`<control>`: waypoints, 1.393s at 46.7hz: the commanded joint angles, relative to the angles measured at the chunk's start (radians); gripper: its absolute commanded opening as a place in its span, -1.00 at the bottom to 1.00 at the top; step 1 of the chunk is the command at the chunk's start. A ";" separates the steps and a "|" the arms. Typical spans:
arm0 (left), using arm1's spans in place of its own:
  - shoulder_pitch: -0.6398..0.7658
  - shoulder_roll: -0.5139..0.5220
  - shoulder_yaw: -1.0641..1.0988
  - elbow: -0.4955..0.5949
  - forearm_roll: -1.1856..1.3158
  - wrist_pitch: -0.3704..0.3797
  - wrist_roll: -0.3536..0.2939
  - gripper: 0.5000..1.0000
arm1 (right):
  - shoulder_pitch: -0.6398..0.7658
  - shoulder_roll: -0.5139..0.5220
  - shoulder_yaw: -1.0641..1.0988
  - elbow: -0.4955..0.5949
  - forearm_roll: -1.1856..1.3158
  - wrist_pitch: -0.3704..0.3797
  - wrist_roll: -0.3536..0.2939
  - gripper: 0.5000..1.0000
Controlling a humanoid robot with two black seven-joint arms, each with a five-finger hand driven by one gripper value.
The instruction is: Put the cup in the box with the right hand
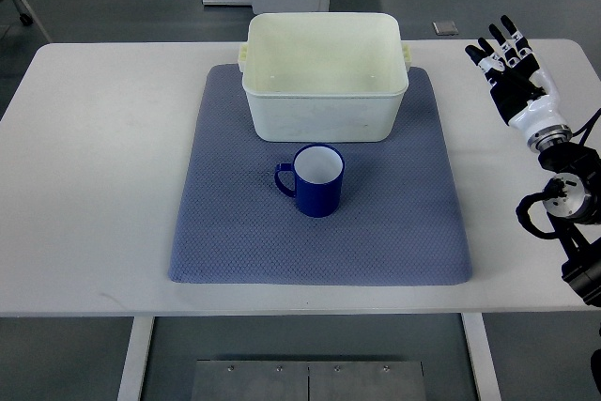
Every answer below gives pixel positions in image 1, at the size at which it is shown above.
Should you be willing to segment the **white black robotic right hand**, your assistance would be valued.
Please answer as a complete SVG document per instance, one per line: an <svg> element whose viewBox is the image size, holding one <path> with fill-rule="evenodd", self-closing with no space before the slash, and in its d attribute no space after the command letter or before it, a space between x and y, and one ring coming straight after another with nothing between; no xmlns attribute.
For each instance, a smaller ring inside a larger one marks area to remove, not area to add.
<svg viewBox="0 0 601 401"><path fill-rule="evenodd" d="M503 15L501 24L503 28L488 27L497 49L483 38L465 48L489 83L501 119L521 133L533 152L570 141L572 130L560 112L560 94L552 76L512 19Z"/></svg>

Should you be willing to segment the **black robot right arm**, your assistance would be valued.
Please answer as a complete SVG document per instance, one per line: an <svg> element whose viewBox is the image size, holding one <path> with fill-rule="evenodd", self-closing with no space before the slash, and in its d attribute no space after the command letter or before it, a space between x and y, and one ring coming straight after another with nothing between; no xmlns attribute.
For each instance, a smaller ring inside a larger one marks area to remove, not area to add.
<svg viewBox="0 0 601 401"><path fill-rule="evenodd" d="M578 227L600 223L600 156L586 146L599 118L596 112L576 132L581 137L577 143L564 125L533 136L538 161L553 177L541 192L525 196L516 207L518 222L526 231L560 242L567 256L562 279L594 307L600 305L600 241L589 242Z"/></svg>

